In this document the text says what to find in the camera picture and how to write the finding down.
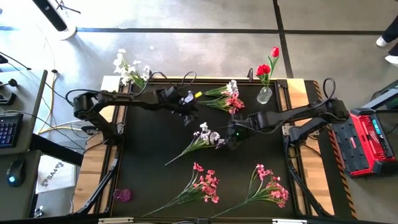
yellow tag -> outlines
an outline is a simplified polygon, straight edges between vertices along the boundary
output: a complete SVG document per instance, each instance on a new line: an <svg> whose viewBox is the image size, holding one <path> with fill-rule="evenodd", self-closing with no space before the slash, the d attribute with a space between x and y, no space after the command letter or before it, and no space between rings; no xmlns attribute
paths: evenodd
<svg viewBox="0 0 398 224"><path fill-rule="evenodd" d="M200 97L201 96L201 92L197 92L196 94L195 94L195 98L198 98L198 97Z"/></svg>

wooden platform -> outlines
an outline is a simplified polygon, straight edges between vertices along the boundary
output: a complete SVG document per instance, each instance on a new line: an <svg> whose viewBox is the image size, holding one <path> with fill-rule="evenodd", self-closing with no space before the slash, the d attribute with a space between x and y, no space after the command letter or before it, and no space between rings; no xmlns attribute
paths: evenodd
<svg viewBox="0 0 398 224"><path fill-rule="evenodd" d="M239 80L239 78L224 78L226 80L235 79ZM293 108L307 105L308 98L307 92L305 90L304 80L302 79L287 79L287 83L289 85L289 95L290 102ZM119 87L119 77L115 76L105 76L103 79L102 90L118 90ZM281 98L284 99L284 93L280 89ZM286 110L286 102L282 100L282 107ZM101 114L108 120L112 120L114 112L114 107L109 106L101 111ZM117 121L122 121L124 114L124 107L119 109L119 114ZM298 121L296 125L302 125L306 121ZM87 147L98 144L102 141L102 135L97 134L97 136L93 137L88 141ZM307 140L307 145L319 151L318 142L312 139ZM78 182L76 184L75 195L73 197L74 204L74 212L80 209L91 194L94 192L98 183L100 182L100 175L102 170L102 165L105 157L105 145L100 145L90 149L83 159L83 163L81 165L80 174L78 177ZM113 151L111 154L111 158L114 157L114 152L116 147L113 147ZM308 188L314 194L315 198L322 204L323 208L331 214L333 212L333 206L331 203L330 193L328 189L328 183L326 181L326 175L323 168L323 163L321 157L313 152L311 149L302 146L301 147L301 158L305 170L305 178L307 181ZM101 201L100 212L105 210L106 200L109 194L108 186L105 188L103 192L103 199ZM298 204L302 211L305 214L305 206L303 195L301 190L296 185L297 195L298 195Z"/></svg>

shoe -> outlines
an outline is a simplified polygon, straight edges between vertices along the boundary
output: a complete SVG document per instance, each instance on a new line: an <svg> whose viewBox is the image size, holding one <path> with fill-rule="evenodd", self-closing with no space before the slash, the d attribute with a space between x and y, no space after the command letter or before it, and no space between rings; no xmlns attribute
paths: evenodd
<svg viewBox="0 0 398 224"><path fill-rule="evenodd" d="M376 41L376 45L379 47L385 47L387 44L388 43L382 37L379 37Z"/></svg>
<svg viewBox="0 0 398 224"><path fill-rule="evenodd" d="M391 64L393 64L395 66L398 66L398 56L388 55L386 57L386 61L390 62Z"/></svg>

keyboard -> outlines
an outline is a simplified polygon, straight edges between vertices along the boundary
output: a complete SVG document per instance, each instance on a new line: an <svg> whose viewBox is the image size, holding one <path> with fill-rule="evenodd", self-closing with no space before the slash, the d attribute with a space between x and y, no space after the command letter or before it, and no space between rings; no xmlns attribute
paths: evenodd
<svg viewBox="0 0 398 224"><path fill-rule="evenodd" d="M22 126L23 114L0 114L0 148L15 147Z"/></svg>

small glass vase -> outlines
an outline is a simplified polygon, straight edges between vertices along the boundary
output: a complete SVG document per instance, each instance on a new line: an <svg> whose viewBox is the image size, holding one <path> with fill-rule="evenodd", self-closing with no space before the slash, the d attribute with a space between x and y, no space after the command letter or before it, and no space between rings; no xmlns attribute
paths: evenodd
<svg viewBox="0 0 398 224"><path fill-rule="evenodd" d="M261 104L266 104L272 96L272 90L269 87L262 87L257 95L257 101Z"/></svg>

